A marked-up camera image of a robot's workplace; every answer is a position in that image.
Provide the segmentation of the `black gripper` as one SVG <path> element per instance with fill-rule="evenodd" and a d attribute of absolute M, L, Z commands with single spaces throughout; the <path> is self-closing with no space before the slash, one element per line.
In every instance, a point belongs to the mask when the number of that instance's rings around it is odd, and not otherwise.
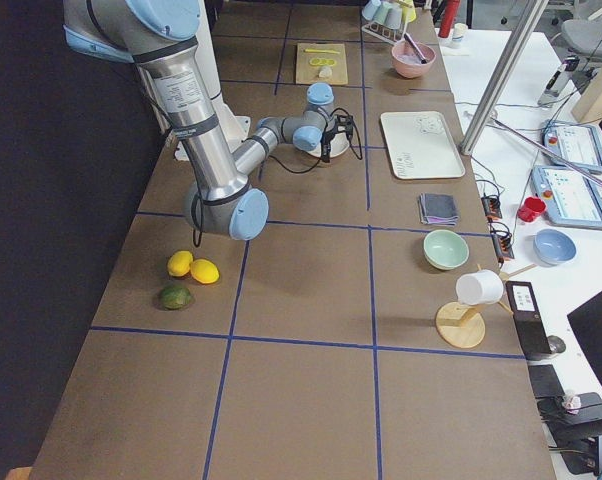
<path fill-rule="evenodd" d="M 330 155 L 330 143 L 336 134 L 344 132 L 347 139 L 350 142 L 354 134 L 354 121 L 351 115 L 337 115 L 328 125 L 327 129 L 323 132 L 321 139 L 321 161 L 329 163 L 332 158 Z"/>

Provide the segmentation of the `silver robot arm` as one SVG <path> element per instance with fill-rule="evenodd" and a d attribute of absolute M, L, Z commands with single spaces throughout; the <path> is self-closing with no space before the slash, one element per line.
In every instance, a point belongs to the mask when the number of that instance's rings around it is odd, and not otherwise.
<path fill-rule="evenodd" d="M 250 240 L 264 228 L 269 203 L 249 174 L 280 144 L 330 159 L 335 139 L 350 140 L 354 122 L 334 106 L 331 87 L 315 83 L 304 112 L 268 117 L 228 140 L 238 121 L 223 102 L 201 1 L 66 1 L 64 30 L 75 51 L 144 71 L 148 94 L 181 142 L 195 182 L 186 200 L 199 232 Z"/>

